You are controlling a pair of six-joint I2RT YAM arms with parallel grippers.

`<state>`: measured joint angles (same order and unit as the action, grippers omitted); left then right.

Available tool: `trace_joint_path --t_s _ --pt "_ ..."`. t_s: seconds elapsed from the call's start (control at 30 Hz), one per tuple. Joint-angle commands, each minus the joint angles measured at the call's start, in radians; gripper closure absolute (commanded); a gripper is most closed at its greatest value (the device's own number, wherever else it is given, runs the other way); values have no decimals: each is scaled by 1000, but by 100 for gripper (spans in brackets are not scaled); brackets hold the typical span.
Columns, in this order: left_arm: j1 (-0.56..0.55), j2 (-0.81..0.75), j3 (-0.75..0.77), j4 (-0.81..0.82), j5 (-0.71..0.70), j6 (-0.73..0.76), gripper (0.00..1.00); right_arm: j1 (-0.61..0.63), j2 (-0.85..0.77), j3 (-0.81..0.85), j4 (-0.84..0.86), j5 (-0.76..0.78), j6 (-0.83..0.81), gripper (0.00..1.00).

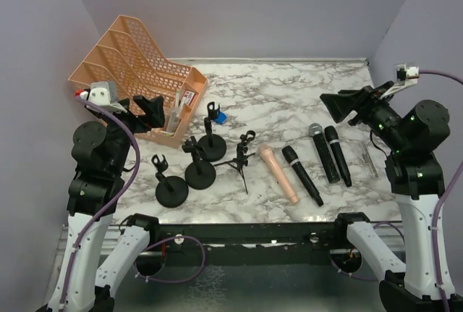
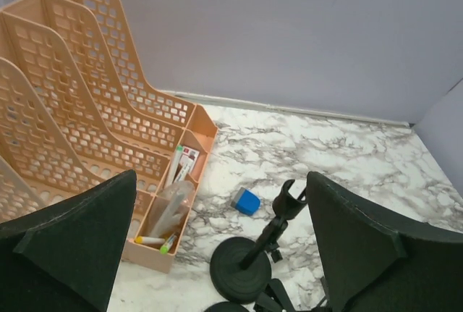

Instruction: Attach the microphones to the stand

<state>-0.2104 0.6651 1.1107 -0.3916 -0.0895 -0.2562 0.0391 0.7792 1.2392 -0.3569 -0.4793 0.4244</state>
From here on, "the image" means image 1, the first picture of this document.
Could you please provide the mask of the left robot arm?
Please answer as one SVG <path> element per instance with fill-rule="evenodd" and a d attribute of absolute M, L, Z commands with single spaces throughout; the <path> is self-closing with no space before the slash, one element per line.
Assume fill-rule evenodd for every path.
<path fill-rule="evenodd" d="M 90 91 L 76 100 L 97 119 L 73 135 L 77 166 L 68 189 L 68 235 L 61 271 L 42 311 L 112 311 L 117 290 L 135 259 L 156 236 L 158 220 L 139 215 L 105 260 L 101 250 L 117 202 L 140 168 L 138 133 L 163 127 L 163 98 L 132 99 L 143 111 L 135 115 L 129 99 L 104 105 L 90 101 Z"/>

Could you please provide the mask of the black tripod mic stand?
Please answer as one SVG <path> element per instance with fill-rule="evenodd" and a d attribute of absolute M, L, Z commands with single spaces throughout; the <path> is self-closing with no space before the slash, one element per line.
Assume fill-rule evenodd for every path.
<path fill-rule="evenodd" d="M 255 155 L 255 153 L 251 153 L 251 154 L 247 153 L 249 150 L 248 145 L 252 141 L 254 141 L 255 136 L 256 136 L 256 133 L 253 130 L 248 130 L 245 134 L 240 135 L 239 137 L 240 142 L 237 144 L 237 149 L 236 149 L 236 157 L 233 158 L 232 160 L 220 162 L 220 163 L 213 165 L 214 167 L 228 165 L 231 168 L 238 171 L 240 177 L 243 180 L 246 194 L 248 194 L 248 189 L 247 189 L 247 183 L 246 183 L 245 173 L 244 173 L 243 168 L 245 166 L 248 166 L 249 164 L 248 159 L 251 156 Z"/>

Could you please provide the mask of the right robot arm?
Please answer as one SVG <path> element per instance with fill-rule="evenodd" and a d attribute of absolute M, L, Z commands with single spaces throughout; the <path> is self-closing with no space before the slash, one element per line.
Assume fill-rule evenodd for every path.
<path fill-rule="evenodd" d="M 442 230 L 442 205 L 450 188 L 434 154 L 450 134 L 449 112 L 436 101 L 422 100 L 401 117 L 389 104 L 391 87 L 386 83 L 320 97 L 336 123 L 354 112 L 349 125 L 367 125 L 390 149 L 386 175 L 402 218 L 405 259 L 358 216 L 344 215 L 346 240 L 373 270 L 386 311 L 461 311 Z"/>

